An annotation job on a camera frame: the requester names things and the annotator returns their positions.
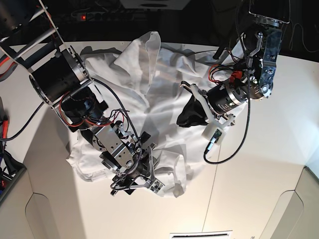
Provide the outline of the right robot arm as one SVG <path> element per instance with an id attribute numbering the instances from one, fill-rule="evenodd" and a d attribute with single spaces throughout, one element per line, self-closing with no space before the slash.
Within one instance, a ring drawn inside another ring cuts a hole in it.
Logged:
<path id="1" fill-rule="evenodd" d="M 7 41 L 38 17 L 48 29 L 19 51 Z M 108 104 L 73 47 L 66 46 L 47 7 L 40 0 L 3 0 L 0 3 L 0 48 L 15 65 L 28 72 L 30 82 L 70 131 L 79 131 L 100 152 L 102 164 L 113 174 L 111 194 L 146 188 L 158 193 L 163 183 L 155 177 L 154 144 L 138 134 L 124 106 L 106 117 Z"/>

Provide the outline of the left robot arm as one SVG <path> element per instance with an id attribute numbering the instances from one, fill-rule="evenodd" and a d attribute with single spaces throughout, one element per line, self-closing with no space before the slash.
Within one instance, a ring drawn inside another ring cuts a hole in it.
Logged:
<path id="1" fill-rule="evenodd" d="M 216 143 L 235 124 L 236 108 L 271 95 L 282 44 L 280 26 L 289 23 L 290 13 L 288 0 L 241 1 L 229 40 L 237 39 L 243 55 L 231 65 L 210 67 L 208 79 L 215 86 L 208 91 L 181 83 L 192 96 L 177 118 L 179 127 L 203 125 L 203 137 Z"/>

